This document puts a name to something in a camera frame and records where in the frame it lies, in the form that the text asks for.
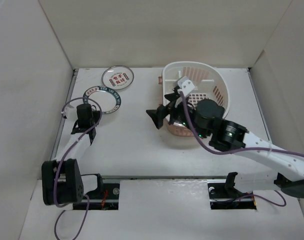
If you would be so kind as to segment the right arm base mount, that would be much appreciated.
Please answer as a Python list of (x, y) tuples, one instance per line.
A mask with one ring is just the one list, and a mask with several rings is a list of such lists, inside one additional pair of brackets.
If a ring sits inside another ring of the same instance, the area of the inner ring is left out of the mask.
[(209, 204), (211, 210), (256, 210), (253, 192), (242, 193), (235, 189), (237, 172), (231, 172), (226, 179), (210, 179), (207, 181)]

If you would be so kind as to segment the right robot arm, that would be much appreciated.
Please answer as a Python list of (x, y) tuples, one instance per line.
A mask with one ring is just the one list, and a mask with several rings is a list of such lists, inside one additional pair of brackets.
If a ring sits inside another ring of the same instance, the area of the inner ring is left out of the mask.
[(167, 94), (167, 105), (148, 109), (146, 113), (157, 129), (169, 117), (169, 124), (178, 122), (189, 129), (198, 143), (214, 155), (238, 155), (269, 168), (254, 174), (230, 172), (223, 184), (229, 197), (256, 190), (280, 190), (304, 199), (304, 154), (287, 151), (265, 141), (246, 127), (223, 118), (225, 109), (210, 99), (191, 106), (181, 89)]

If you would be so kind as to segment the plate with red characters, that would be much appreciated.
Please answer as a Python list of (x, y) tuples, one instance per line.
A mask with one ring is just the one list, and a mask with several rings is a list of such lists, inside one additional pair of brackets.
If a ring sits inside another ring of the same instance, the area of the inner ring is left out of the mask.
[(122, 90), (129, 87), (134, 78), (134, 72), (129, 67), (116, 65), (103, 72), (101, 82), (105, 87), (113, 90)]

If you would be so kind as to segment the plate with green rim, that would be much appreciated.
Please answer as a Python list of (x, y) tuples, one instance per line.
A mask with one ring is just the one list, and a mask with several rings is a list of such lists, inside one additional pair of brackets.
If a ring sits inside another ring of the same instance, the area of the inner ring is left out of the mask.
[(121, 96), (112, 88), (106, 86), (93, 86), (83, 94), (83, 102), (89, 103), (89, 99), (97, 102), (103, 114), (116, 112), (122, 104)]

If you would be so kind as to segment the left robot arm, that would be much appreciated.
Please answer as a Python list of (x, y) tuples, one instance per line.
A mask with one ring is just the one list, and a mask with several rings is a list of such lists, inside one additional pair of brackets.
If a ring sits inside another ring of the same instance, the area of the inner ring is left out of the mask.
[(68, 143), (62, 152), (41, 166), (42, 197), (45, 205), (76, 204), (84, 197), (84, 184), (78, 160), (92, 145), (101, 113), (89, 103), (76, 107), (75, 121)]

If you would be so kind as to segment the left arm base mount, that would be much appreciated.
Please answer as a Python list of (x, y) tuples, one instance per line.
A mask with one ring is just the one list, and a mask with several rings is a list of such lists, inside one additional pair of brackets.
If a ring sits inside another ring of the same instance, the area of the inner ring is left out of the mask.
[(89, 197), (89, 210), (118, 210), (120, 181), (100, 174), (82, 174), (84, 193)]

